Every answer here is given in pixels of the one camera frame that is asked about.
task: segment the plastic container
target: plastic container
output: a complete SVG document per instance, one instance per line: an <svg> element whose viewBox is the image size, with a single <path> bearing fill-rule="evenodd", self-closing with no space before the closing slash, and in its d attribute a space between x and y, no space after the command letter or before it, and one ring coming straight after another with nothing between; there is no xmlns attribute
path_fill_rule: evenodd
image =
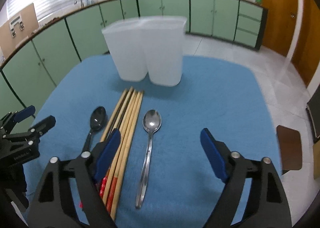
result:
<svg viewBox="0 0 320 228"><path fill-rule="evenodd" d="M143 51L150 81L175 86L182 77L182 45L187 18L182 16L144 17L141 24Z"/></svg>
<svg viewBox="0 0 320 228"><path fill-rule="evenodd" d="M142 19L131 18L102 29L119 76L124 81L141 81L148 69L141 45Z"/></svg>

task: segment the table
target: table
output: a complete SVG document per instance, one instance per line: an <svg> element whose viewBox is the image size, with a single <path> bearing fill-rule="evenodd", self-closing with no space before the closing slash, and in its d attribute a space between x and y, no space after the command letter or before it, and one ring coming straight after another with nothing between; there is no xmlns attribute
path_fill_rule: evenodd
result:
<svg viewBox="0 0 320 228"><path fill-rule="evenodd" d="M74 67L52 92L35 122L53 115L56 126L41 138L41 156L25 164L27 196L32 199L42 171L52 156L61 160L81 152L89 131L89 118L99 105L110 116L122 91L133 86L144 90L138 124L132 141L120 195L116 224L119 227L202 227L212 212L224 184L214 176L200 144L207 127L216 140L248 159L270 157L281 174L280 153L267 106L253 73L247 68L214 58L185 56L183 76L175 87L122 81L111 56L93 56ZM144 114L156 109L162 116L155 133L149 184L140 210L135 197L148 136ZM97 134L92 147L99 141ZM75 182L71 182L79 219ZM234 222L242 218L249 194L247 180Z"/></svg>

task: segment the silver spoon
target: silver spoon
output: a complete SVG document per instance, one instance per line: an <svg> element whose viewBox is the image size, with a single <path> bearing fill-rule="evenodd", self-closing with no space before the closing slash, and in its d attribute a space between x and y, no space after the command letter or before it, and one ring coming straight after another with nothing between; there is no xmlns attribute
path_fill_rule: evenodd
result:
<svg viewBox="0 0 320 228"><path fill-rule="evenodd" d="M143 127L146 130L146 132L148 132L149 140L148 140L146 157L143 162L139 188L138 188L138 193L136 198L137 209L141 208L144 200L144 196L147 190L153 133L155 133L160 128L160 126L161 126L160 114L155 110L147 111L147 113L143 118Z"/></svg>

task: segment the wooden door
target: wooden door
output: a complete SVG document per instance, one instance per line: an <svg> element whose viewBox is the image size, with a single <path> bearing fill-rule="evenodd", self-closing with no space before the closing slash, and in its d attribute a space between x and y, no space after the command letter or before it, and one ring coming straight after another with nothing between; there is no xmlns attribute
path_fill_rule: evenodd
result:
<svg viewBox="0 0 320 228"><path fill-rule="evenodd" d="M292 63L306 86L320 61L320 10L314 0L304 0L303 17Z"/></svg>
<svg viewBox="0 0 320 228"><path fill-rule="evenodd" d="M57 22L33 39L48 73L58 85L80 63L64 20Z"/></svg>
<svg viewBox="0 0 320 228"><path fill-rule="evenodd" d="M105 26L118 20L123 20L120 0L112 0L100 4L100 8Z"/></svg>
<svg viewBox="0 0 320 228"><path fill-rule="evenodd" d="M262 44L287 56L298 12L298 0L262 0L268 19Z"/></svg>
<svg viewBox="0 0 320 228"><path fill-rule="evenodd" d="M214 0L213 36L233 41L239 0Z"/></svg>
<svg viewBox="0 0 320 228"><path fill-rule="evenodd" d="M138 17L137 0L121 0L124 19Z"/></svg>
<svg viewBox="0 0 320 228"><path fill-rule="evenodd" d="M36 107L35 115L55 89L31 41L11 58L3 73L23 103Z"/></svg>
<svg viewBox="0 0 320 228"><path fill-rule="evenodd" d="M101 29L104 24L99 5L67 17L71 36L81 59L108 51Z"/></svg>
<svg viewBox="0 0 320 228"><path fill-rule="evenodd" d="M0 118L6 115L9 111L20 111L24 107L18 101L18 99L11 92L4 78L0 74ZM17 123L12 130L13 133L26 132L33 122L33 117L29 117L20 123Z"/></svg>
<svg viewBox="0 0 320 228"><path fill-rule="evenodd" d="M138 0L140 16L162 16L161 0Z"/></svg>
<svg viewBox="0 0 320 228"><path fill-rule="evenodd" d="M212 35L214 0L191 0L191 32Z"/></svg>
<svg viewBox="0 0 320 228"><path fill-rule="evenodd" d="M189 0L162 0L162 8L164 16L186 17L186 31L189 32Z"/></svg>

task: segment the floor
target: floor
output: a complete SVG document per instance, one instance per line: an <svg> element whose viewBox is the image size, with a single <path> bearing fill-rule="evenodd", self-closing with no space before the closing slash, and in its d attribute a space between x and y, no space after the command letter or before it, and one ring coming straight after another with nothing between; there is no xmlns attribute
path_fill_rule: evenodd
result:
<svg viewBox="0 0 320 228"><path fill-rule="evenodd" d="M300 132L302 169L289 171L281 178L294 225L320 189L320 179L313 179L313 142L305 111L310 95L298 72L285 57L265 47L255 52L220 40L186 35L183 51L248 67L259 83L274 127L283 125Z"/></svg>

